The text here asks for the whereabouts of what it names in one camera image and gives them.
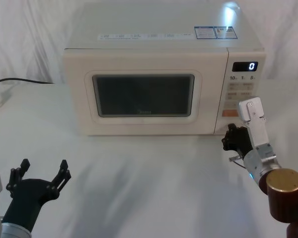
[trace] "number 0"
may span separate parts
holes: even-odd
[[[253,70],[255,67],[255,63],[250,63],[248,69]]]

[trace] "robotic arm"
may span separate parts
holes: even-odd
[[[22,179],[29,167],[29,161],[24,159],[20,168],[11,169],[6,188],[10,191],[12,201],[2,222],[0,221],[0,238],[31,238],[42,206],[50,200],[57,199],[71,178],[66,160],[62,161],[58,174],[51,182],[42,179]]]
[[[222,139],[224,150],[234,150],[259,188],[268,195],[270,213],[277,221],[290,223],[288,238],[298,238],[298,172],[282,168],[269,143],[260,98],[242,101],[238,113],[245,127],[228,125]]]

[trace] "black cable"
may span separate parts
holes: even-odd
[[[238,162],[236,161],[233,161],[235,164],[237,164],[238,166],[242,167],[243,169],[246,169],[243,165],[239,164]]]
[[[4,82],[4,81],[9,81],[9,80],[24,81],[24,82],[29,82],[29,83],[53,84],[53,83],[49,83],[49,82],[35,81],[35,80],[29,80],[29,79],[24,79],[24,78],[3,78],[3,79],[0,79],[0,83]]]

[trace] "microwave control panel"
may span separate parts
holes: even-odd
[[[227,125],[241,126],[237,106],[240,101],[257,96],[257,87],[265,61],[265,53],[229,50],[215,134],[225,134]]]

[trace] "control button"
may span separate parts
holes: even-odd
[[[240,90],[241,86],[242,85],[240,83],[230,83],[227,89],[228,91],[236,91],[236,90]]]
[[[240,92],[237,94],[238,99],[240,100],[245,100],[248,99],[252,96],[251,92]]]
[[[254,83],[243,83],[240,86],[240,90],[253,90],[254,88]]]
[[[238,117],[237,110],[223,110],[222,117]]]
[[[236,109],[237,101],[225,101],[224,109]]]
[[[240,94],[237,92],[228,92],[226,95],[227,100],[238,100],[240,99]]]

